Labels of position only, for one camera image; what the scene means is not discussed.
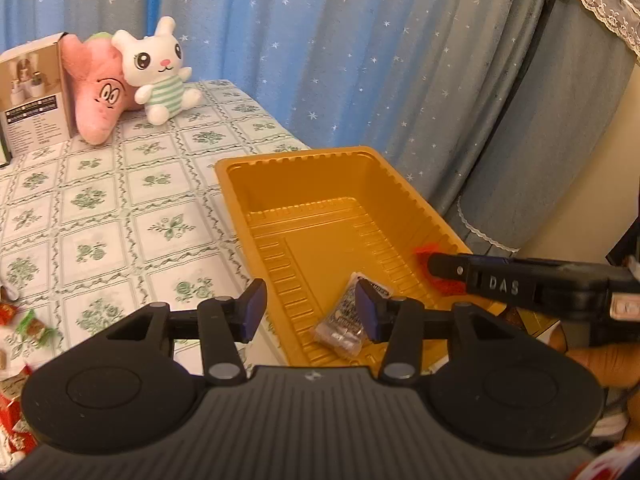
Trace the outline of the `right hand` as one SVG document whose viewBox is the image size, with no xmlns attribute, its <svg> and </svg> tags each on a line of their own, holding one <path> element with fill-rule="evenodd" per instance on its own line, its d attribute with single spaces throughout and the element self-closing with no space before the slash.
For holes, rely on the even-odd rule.
<svg viewBox="0 0 640 480">
<path fill-rule="evenodd" d="M 640 347 L 638 342 L 629 344 L 607 344 L 598 348 L 567 349 L 561 326 L 550 336 L 549 344 L 555 350 L 588 368 L 603 387 L 631 390 L 639 385 Z"/>
</svg>

